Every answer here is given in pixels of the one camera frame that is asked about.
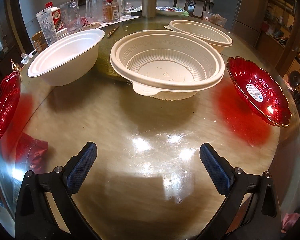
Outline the small red scalloped plate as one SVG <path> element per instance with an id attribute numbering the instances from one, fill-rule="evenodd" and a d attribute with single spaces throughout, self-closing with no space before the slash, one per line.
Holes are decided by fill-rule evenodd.
<path id="1" fill-rule="evenodd" d="M 239 56 L 228 58 L 226 68 L 238 94 L 256 115 L 270 125 L 289 126 L 289 101 L 266 70 Z"/>

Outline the gold pen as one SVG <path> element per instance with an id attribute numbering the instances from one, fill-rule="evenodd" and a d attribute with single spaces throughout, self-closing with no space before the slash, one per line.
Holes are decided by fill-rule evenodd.
<path id="1" fill-rule="evenodd" d="M 115 31 L 117 31 L 117 29 L 119 28 L 120 26 L 117 25 L 116 27 L 114 27 L 109 33 L 108 33 L 108 37 L 111 37 L 111 35 L 113 35 L 113 33 L 115 33 Z"/>

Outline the peanut butter jar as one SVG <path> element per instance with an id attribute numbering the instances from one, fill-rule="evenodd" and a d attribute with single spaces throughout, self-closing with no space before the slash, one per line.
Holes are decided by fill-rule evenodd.
<path id="1" fill-rule="evenodd" d="M 31 39 L 32 39 L 34 48 L 38 54 L 41 53 L 43 50 L 45 50 L 48 47 L 47 41 L 46 41 L 42 31 L 35 33 Z"/>

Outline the red snack packet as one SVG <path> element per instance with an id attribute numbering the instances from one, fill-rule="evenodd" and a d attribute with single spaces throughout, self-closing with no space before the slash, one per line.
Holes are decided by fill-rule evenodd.
<path id="1" fill-rule="evenodd" d="M 19 170 L 45 173 L 48 142 L 22 133 L 15 149 L 15 166 Z"/>

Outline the white lotion bottle red cap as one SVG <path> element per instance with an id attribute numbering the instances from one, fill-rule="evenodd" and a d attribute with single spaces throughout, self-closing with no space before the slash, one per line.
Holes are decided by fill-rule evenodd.
<path id="1" fill-rule="evenodd" d="M 48 2 L 45 8 L 36 13 L 36 18 L 46 39 L 47 45 L 55 43 L 58 40 L 57 31 L 62 23 L 61 10 L 54 7 L 52 2 Z"/>

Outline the clear plastic food container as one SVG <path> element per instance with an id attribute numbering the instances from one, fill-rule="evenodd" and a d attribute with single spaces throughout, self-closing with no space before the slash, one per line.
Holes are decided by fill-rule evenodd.
<path id="1" fill-rule="evenodd" d="M 226 18 L 223 18 L 220 14 L 213 14 L 207 11 L 203 12 L 203 19 L 220 27 L 224 27 L 224 25 L 228 21 Z"/>

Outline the refrigerator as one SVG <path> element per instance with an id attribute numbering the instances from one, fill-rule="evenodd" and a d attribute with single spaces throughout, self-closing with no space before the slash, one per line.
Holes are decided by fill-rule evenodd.
<path id="1" fill-rule="evenodd" d="M 254 46 L 261 32 L 268 0 L 213 0 L 212 12 L 227 19 L 224 28 Z"/>

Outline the white foam bowl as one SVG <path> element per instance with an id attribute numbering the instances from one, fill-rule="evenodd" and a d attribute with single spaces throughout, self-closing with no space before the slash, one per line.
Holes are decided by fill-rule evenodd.
<path id="1" fill-rule="evenodd" d="M 41 52 L 30 64 L 27 75 L 41 78 L 51 86 L 64 86 L 85 75 L 97 61 L 101 29 L 71 34 Z"/>

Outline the clear glass pitcher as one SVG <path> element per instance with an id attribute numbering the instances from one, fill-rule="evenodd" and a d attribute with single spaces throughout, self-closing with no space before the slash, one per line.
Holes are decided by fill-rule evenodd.
<path id="1" fill-rule="evenodd" d="M 79 5 L 77 0 L 66 2 L 60 6 L 62 22 L 69 34 L 82 29 Z"/>

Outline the gold glitter round mat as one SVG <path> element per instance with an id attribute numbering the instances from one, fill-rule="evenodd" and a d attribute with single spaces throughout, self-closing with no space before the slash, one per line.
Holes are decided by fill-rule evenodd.
<path id="1" fill-rule="evenodd" d="M 139 31 L 155 29 L 166 30 L 164 26 L 168 25 L 169 22 L 170 20 L 165 17 L 141 17 L 102 27 L 101 30 L 105 32 L 105 37 L 99 44 L 98 59 L 94 68 L 99 72 L 100 75 L 104 77 L 118 81 L 125 81 L 123 77 L 113 70 L 110 64 L 110 52 L 113 45 L 121 38 Z M 115 31 L 115 33 L 113 33 L 113 35 L 111 35 L 111 37 L 108 37 L 108 33 L 117 25 L 120 27 L 117 29 L 117 31 Z"/>

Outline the clear plastic bag of jars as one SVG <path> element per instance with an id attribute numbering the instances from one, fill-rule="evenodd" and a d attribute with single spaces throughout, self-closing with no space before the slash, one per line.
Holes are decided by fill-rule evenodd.
<path id="1" fill-rule="evenodd" d="M 85 18 L 92 23 L 119 22 L 126 14 L 126 0 L 86 0 Z"/>

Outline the large red scalloped plate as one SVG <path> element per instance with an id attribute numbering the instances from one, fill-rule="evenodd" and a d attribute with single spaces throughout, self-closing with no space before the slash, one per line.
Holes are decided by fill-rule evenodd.
<path id="1" fill-rule="evenodd" d="M 0 139 L 7 131 L 20 99 L 20 72 L 13 71 L 0 84 Z"/>

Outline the cream plastic bowl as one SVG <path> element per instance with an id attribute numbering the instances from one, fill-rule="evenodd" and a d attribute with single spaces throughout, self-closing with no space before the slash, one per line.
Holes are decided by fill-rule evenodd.
<path id="1" fill-rule="evenodd" d="M 225 48 L 231 47 L 233 43 L 231 37 L 226 33 L 200 22 L 190 20 L 173 20 L 168 24 L 168 26 L 166 26 L 166 28 L 200 38 L 213 46 L 213 48 L 215 48 L 219 53 L 221 53 Z"/>
<path id="2" fill-rule="evenodd" d="M 110 52 L 112 68 L 139 95 L 177 101 L 212 88 L 225 63 L 208 43 L 169 30 L 144 30 L 118 40 Z"/>

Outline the blue white food plate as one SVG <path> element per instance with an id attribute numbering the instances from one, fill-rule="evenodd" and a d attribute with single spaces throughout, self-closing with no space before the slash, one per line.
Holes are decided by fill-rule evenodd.
<path id="1" fill-rule="evenodd" d="M 184 11 L 175 7 L 156 7 L 156 13 L 164 16 L 180 16 Z"/>

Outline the small white jar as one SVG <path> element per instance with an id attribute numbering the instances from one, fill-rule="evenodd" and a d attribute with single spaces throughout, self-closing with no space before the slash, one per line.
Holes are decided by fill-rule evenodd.
<path id="1" fill-rule="evenodd" d="M 63 28 L 63 29 L 57 31 L 57 36 L 58 36 L 59 40 L 66 37 L 66 36 L 68 36 L 68 35 L 69 35 L 69 33 L 68 33 L 66 28 Z"/>

